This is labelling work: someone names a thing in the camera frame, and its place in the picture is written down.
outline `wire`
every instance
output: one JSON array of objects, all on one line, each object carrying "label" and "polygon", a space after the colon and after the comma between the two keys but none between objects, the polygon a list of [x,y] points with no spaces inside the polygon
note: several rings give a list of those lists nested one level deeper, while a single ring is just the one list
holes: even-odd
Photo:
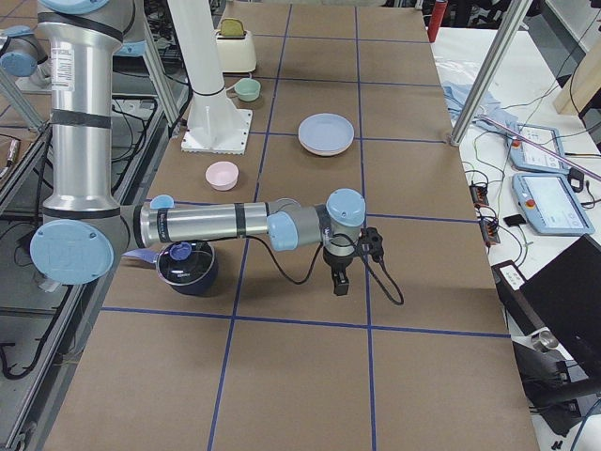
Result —
[{"label": "wire", "polygon": [[566,157],[573,157],[573,158],[601,158],[601,155],[599,155],[598,153],[572,153],[572,152],[565,152],[565,156]]},{"label": "wire", "polygon": [[[485,174],[482,171],[479,171],[478,169],[469,169],[467,171],[464,171],[466,174],[480,174],[481,176],[483,176],[485,178],[486,181],[480,181],[478,183],[483,183],[485,185],[485,187],[488,187],[488,183],[490,182],[490,180],[488,179],[488,175]],[[473,176],[471,176],[471,184],[474,184],[473,182]]]},{"label": "wire", "polygon": [[17,141],[22,141],[22,138],[18,138],[17,136],[13,136],[12,134],[4,134],[0,133],[0,136],[4,136],[5,138],[16,139]]},{"label": "wire", "polygon": [[398,301],[393,297],[393,295],[390,293],[390,291],[388,289],[386,289],[386,287],[384,287],[384,284],[379,279],[379,277],[376,275],[376,273],[374,272],[374,270],[372,270],[372,267],[370,266],[369,262],[367,261],[367,255],[362,251],[362,249],[360,248],[360,246],[355,243],[355,241],[353,241],[348,235],[345,235],[344,233],[336,233],[336,234],[333,235],[333,237],[334,238],[336,238],[336,237],[342,237],[342,238],[344,238],[345,240],[348,241],[348,243],[353,247],[353,249],[355,251],[355,255],[360,258],[360,260],[363,262],[363,265],[365,266],[365,269],[371,274],[371,276],[374,278],[374,280],[376,281],[376,283],[378,283],[380,289],[386,295],[386,297],[388,298],[388,300],[391,303],[393,303],[394,305],[399,305],[399,306],[405,304],[405,296],[403,295],[403,291],[396,284],[396,282],[394,282],[393,278],[388,273],[388,270],[386,269],[386,265],[384,264],[384,257],[380,258],[380,260],[379,260],[379,266],[382,269],[382,271],[384,272],[384,275],[386,275],[386,277],[393,284],[394,289],[398,293],[398,296],[399,296],[399,300]]},{"label": "wire", "polygon": [[492,163],[485,162],[485,161],[484,161],[484,160],[482,160],[482,159],[480,158],[480,156],[478,155],[478,151],[479,151],[479,150],[478,150],[478,145],[477,145],[477,143],[478,143],[478,140],[479,140],[481,137],[483,137],[485,134],[487,134],[487,133],[494,133],[494,134],[496,134],[496,135],[502,136],[503,138],[506,138],[506,137],[507,137],[507,135],[506,135],[505,133],[502,133],[502,132],[492,132],[492,131],[486,131],[486,132],[482,132],[482,133],[480,133],[478,136],[476,136],[476,137],[474,138],[474,140],[473,140],[473,149],[474,149],[474,151],[475,151],[475,155],[476,155],[476,161],[478,161],[478,162],[480,162],[480,163],[482,163],[482,164],[485,164],[486,166],[492,167],[493,169],[496,169],[496,170],[497,170],[497,171],[499,171],[500,173],[503,173],[503,171],[501,170],[501,168],[500,168],[500,167],[496,166],[495,164],[492,164]]},{"label": "wire", "polygon": [[44,142],[44,150],[41,155],[41,167],[38,174],[38,187],[36,188],[36,205],[34,213],[34,228],[39,227],[39,207],[41,204],[41,185],[44,181],[44,170],[46,169],[46,162],[48,160],[48,151],[52,146],[53,141],[53,128],[49,127],[46,132],[46,141]]},{"label": "wire", "polygon": [[526,239],[526,234],[524,233],[524,230],[522,230],[522,227],[520,225],[517,225],[517,229],[519,230],[519,233],[521,234],[522,239],[524,240],[524,257],[519,263],[516,262],[516,266],[519,268],[526,262],[526,258],[528,257],[528,249],[530,249],[531,243],[528,242],[528,240]]},{"label": "wire", "polygon": [[594,207],[601,202],[601,199],[595,199],[593,193],[591,193],[591,183],[586,180],[584,182],[584,186],[586,186],[586,192],[589,194],[589,196],[591,197],[591,202],[582,202],[580,205],[585,209],[585,210],[592,210],[594,209]]},{"label": "wire", "polygon": [[597,18],[599,17],[599,14],[601,14],[601,11],[597,12],[596,16],[594,17],[594,19],[591,21],[591,23],[589,23],[589,26],[587,26],[587,28],[584,30],[584,33],[582,33],[582,35],[580,36],[580,38],[578,39],[578,41],[576,42],[576,44],[574,45],[574,48],[570,51],[570,53],[568,54],[568,56],[564,59],[564,61],[562,62],[562,65],[560,66],[560,68],[557,70],[555,76],[553,77],[554,80],[551,83],[551,85],[547,88],[547,91],[545,91],[545,94],[543,94],[541,97],[534,99],[533,101],[526,103],[526,104],[517,104],[517,105],[509,105],[508,107],[502,108],[502,109],[506,109],[506,108],[511,108],[514,106],[528,106],[532,103],[534,103],[535,101],[538,101],[538,104],[536,105],[536,107],[534,108],[534,110],[530,113],[530,115],[528,116],[528,118],[523,122],[524,124],[528,124],[530,119],[532,118],[532,116],[534,116],[534,113],[536,113],[538,111],[538,108],[541,106],[541,103],[543,102],[543,99],[545,97],[548,97],[557,87],[557,77],[559,77],[560,73],[562,73],[563,67],[565,66],[565,63],[568,62],[568,60],[570,59],[570,57],[572,56],[572,54],[576,51],[576,49],[579,47],[580,42],[582,41],[582,39],[584,38],[584,35],[587,34],[587,32],[589,31],[589,29],[594,25],[594,23],[597,21]]},{"label": "wire", "polygon": [[271,248],[269,247],[269,245],[266,242],[261,240],[259,237],[255,237],[253,235],[249,235],[246,238],[248,238],[250,240],[259,241],[261,244],[263,244],[265,249],[267,249],[267,252],[270,254],[271,260],[273,260],[275,267],[278,269],[278,271],[283,276],[283,278],[294,285],[302,285],[309,280],[309,278],[311,277],[311,274],[313,273],[313,268],[316,265],[317,256],[319,255],[319,251],[323,247],[323,244],[320,243],[318,245],[318,247],[316,248],[316,252],[314,253],[313,258],[311,259],[311,265],[309,265],[309,270],[307,271],[307,274],[301,280],[295,280],[292,277],[290,277],[288,274],[286,274],[286,272],[282,269],[282,266],[280,266],[280,263],[278,262],[277,258],[275,257],[275,254],[273,254],[273,251],[271,251]]},{"label": "wire", "polygon": [[517,238],[517,236],[511,232],[511,230],[503,227],[501,224],[499,224],[499,228],[501,230],[504,230],[505,232],[507,232],[509,235],[511,235],[513,237],[514,240],[516,240],[517,245],[519,246],[519,254],[517,255],[517,258],[514,260],[514,262],[518,262],[522,258],[522,255],[524,253],[524,246],[522,245],[521,241]]},{"label": "wire", "polygon": [[593,415],[593,412],[595,411],[595,409],[597,409],[599,406],[601,406],[601,399],[597,400],[597,402],[595,402],[592,405],[592,407],[589,409],[589,411],[586,412],[586,415],[584,415],[584,418],[582,419],[582,423],[580,423],[580,427],[578,428],[578,432],[576,433],[576,437],[574,437],[574,441],[572,442],[572,446],[570,446],[570,451],[574,451],[576,449],[576,444],[578,443],[580,434],[582,433],[582,430],[584,429],[584,425],[586,425],[586,422]]},{"label": "wire", "polygon": [[31,364],[29,364],[28,366],[23,366],[23,368],[22,368],[23,371],[21,371],[20,373],[17,373],[17,374],[12,372],[12,368],[16,364],[8,365],[7,355],[4,351],[4,348],[12,348],[16,345],[16,343],[0,343],[0,363],[2,364],[2,374],[9,381],[18,381],[18,380],[26,377],[27,375],[29,375],[29,373],[31,373],[35,369],[36,365],[38,364],[39,357],[41,356],[41,352],[46,344],[46,341],[48,340],[50,333],[53,331],[54,325],[58,321],[58,318],[60,317],[60,315],[63,311],[63,308],[65,307],[67,300],[69,299],[69,294],[70,294],[71,288],[72,287],[69,286],[67,293],[65,293],[65,297],[63,298],[63,301],[54,311],[53,318],[51,319],[50,324],[48,325],[48,328],[44,332],[44,335],[38,340],[38,347],[36,348],[36,354],[34,355],[34,358],[31,361]]}]

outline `label sticker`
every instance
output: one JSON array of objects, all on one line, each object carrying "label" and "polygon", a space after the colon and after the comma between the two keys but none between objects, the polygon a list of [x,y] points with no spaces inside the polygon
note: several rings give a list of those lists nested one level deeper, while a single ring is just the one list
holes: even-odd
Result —
[{"label": "label sticker", "polygon": [[75,87],[75,67],[71,49],[52,49],[53,89],[72,91]]},{"label": "label sticker", "polygon": [[514,291],[518,291],[519,288],[524,285],[524,279],[522,279],[521,275],[517,273],[516,268],[513,266],[503,266],[500,271]]}]

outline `white table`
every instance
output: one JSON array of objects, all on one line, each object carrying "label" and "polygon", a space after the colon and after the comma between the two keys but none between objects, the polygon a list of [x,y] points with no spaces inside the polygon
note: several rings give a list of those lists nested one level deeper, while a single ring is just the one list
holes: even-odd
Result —
[{"label": "white table", "polygon": [[[434,57],[439,62],[454,61],[460,63],[459,67],[464,67],[467,70],[461,73],[439,67],[440,80],[442,82],[451,81],[458,84],[471,84],[475,71],[484,60],[494,36],[495,31],[492,30],[441,28],[437,41],[432,44]],[[556,85],[554,84],[555,77],[547,67],[529,34],[520,31],[503,59],[489,91],[501,102],[502,106],[507,106],[529,103],[544,95],[550,87]],[[528,119],[530,124],[554,127],[560,131],[561,135],[583,132],[585,129],[577,117],[561,116],[555,112],[552,102],[559,92],[560,89],[556,87],[550,95],[542,99],[540,105],[537,101],[532,105],[519,106],[508,111],[517,116],[520,122],[525,122]],[[464,162],[469,162],[466,164],[466,170],[471,169],[471,163],[475,169],[485,172],[490,180],[498,180],[501,178],[499,171],[478,162],[476,159],[476,149],[473,141],[482,132],[481,129],[474,126],[470,127],[460,146],[461,157]],[[562,144],[566,152],[597,153],[596,146],[587,133],[563,138]],[[511,190],[511,176],[516,171],[510,164],[505,166],[507,150],[503,138],[488,133],[478,139],[477,149],[481,160],[505,169],[505,179],[502,186],[498,182],[489,185],[488,199],[491,207],[498,213],[500,218],[519,213],[519,207]],[[575,161],[596,173],[601,173],[601,159],[577,158]],[[468,174],[468,180],[471,180],[471,174]],[[482,180],[482,178],[478,179],[476,175],[475,181]],[[591,180],[591,191],[595,198],[601,197],[601,183]],[[591,200],[586,191],[578,194],[578,199],[582,202]],[[601,208],[587,210],[587,214],[596,228],[596,232],[592,236],[597,241],[601,241]],[[529,225],[524,225],[522,230],[525,233],[526,240],[532,243],[529,245],[526,260],[520,266],[520,270],[526,277],[535,274],[577,239],[572,237],[543,237],[536,234]],[[514,227],[512,231],[522,240],[521,235]],[[491,265],[507,259],[516,259],[519,253],[519,246],[513,238],[504,231],[500,231],[500,236],[501,244],[492,246],[490,249],[488,257]],[[541,417],[534,416],[532,421],[536,428],[540,448],[546,451],[556,440],[563,440],[562,449],[569,449],[578,429],[578,426],[572,428],[567,439],[564,439],[556,436]],[[587,422],[582,436],[578,440],[577,450],[598,450],[600,443],[601,415],[597,415]]]}]

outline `pink bowl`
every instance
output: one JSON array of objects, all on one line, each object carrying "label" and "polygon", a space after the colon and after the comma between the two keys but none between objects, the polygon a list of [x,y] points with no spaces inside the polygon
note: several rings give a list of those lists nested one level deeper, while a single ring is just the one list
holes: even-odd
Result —
[{"label": "pink bowl", "polygon": [[231,190],[238,182],[238,167],[230,162],[217,162],[208,167],[205,178],[217,191]]}]

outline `light blue joint cap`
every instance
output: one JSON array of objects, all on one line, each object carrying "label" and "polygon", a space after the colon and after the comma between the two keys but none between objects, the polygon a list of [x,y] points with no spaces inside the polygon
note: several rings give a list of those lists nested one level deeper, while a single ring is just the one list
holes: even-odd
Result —
[{"label": "light blue joint cap", "polygon": [[338,224],[358,227],[365,221],[365,199],[355,190],[341,188],[330,194],[326,209]]},{"label": "light blue joint cap", "polygon": [[159,194],[150,201],[153,210],[172,209],[175,205],[176,201],[169,194]]},{"label": "light blue joint cap", "polygon": [[299,232],[288,213],[278,211],[268,216],[267,229],[276,251],[292,251],[299,245]]},{"label": "light blue joint cap", "polygon": [[0,56],[0,66],[15,77],[28,77],[36,71],[38,61],[30,54],[6,52]]},{"label": "light blue joint cap", "polygon": [[2,31],[4,36],[10,36],[11,38],[18,38],[21,36],[31,36],[34,31],[26,25],[13,25],[9,28],[5,28]]},{"label": "light blue joint cap", "polygon": [[113,246],[90,224],[58,219],[44,224],[31,240],[31,259],[47,277],[81,285],[106,274],[113,265]]},{"label": "light blue joint cap", "polygon": [[102,8],[111,0],[39,0],[46,8],[63,14],[87,14]]},{"label": "light blue joint cap", "polygon": [[115,56],[142,56],[146,51],[146,41],[127,42],[116,52]]}]

